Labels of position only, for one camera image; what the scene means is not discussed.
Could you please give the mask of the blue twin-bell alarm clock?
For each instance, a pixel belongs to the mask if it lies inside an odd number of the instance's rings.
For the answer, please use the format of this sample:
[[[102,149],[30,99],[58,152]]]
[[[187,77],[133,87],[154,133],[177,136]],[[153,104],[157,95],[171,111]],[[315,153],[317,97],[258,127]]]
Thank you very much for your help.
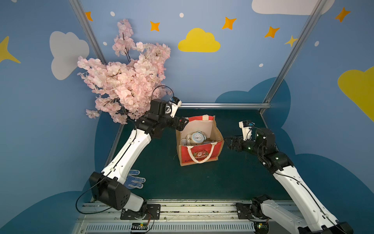
[[[195,146],[201,145],[206,141],[205,133],[201,131],[193,132],[186,137],[187,145]]]

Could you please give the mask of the red burlap canvas bag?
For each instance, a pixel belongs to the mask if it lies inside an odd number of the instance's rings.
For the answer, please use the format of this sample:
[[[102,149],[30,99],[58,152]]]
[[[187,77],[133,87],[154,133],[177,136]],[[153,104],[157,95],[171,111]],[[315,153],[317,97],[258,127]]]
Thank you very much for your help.
[[[181,166],[217,161],[224,146],[224,138],[219,131],[215,116],[189,117],[183,131],[176,131],[177,155]],[[201,131],[206,141],[201,145],[187,145],[187,135]]]

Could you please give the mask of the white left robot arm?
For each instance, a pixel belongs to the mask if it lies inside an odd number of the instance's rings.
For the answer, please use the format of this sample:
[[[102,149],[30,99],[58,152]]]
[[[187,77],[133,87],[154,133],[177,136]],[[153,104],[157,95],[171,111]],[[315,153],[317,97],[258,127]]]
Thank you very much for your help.
[[[165,128],[182,131],[188,124],[187,118],[169,114],[156,116],[147,114],[135,122],[135,129],[115,158],[100,172],[89,178],[93,198],[116,210],[129,210],[144,217],[147,202],[133,194],[125,185],[127,176],[137,158],[153,138],[160,138]]]

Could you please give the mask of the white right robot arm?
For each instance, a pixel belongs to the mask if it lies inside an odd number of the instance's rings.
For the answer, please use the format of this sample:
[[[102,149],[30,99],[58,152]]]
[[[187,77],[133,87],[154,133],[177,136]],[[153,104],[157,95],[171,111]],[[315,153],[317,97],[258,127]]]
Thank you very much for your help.
[[[270,196],[252,200],[243,214],[247,219],[271,219],[291,234],[352,234],[348,222],[340,222],[318,200],[301,178],[292,160],[278,151],[274,133],[267,128],[246,127],[242,136],[226,137],[230,150],[247,152],[258,158],[281,184],[301,213],[301,217],[282,208]]]

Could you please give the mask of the pink cherry blossom tree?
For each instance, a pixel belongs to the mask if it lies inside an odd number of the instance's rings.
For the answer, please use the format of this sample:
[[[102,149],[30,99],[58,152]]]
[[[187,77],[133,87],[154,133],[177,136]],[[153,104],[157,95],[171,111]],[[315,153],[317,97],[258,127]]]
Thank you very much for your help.
[[[171,49],[165,44],[135,43],[133,29],[127,19],[117,23],[118,35],[113,50],[123,55],[128,63],[86,59],[79,56],[77,65],[85,73],[79,73],[83,81],[95,93],[95,109],[86,110],[86,115],[95,119],[100,113],[108,113],[113,122],[127,124],[128,119],[137,120],[149,111],[153,98],[168,95],[162,87],[165,62]]]

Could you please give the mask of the blue dotted work glove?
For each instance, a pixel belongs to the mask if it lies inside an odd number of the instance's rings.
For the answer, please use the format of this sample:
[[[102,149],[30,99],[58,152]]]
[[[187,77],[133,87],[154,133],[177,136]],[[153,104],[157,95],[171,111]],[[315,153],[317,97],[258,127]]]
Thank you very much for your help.
[[[124,186],[130,190],[132,189],[142,189],[146,179],[144,177],[139,177],[140,171],[139,170],[130,170]]]

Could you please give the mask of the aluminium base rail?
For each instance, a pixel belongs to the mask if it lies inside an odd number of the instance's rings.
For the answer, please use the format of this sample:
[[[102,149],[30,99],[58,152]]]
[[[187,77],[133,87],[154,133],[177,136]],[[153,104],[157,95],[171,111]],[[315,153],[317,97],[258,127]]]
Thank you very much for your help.
[[[121,211],[101,202],[85,203],[73,234],[254,234],[256,219],[240,219],[238,200],[151,199],[156,220],[121,220]]]

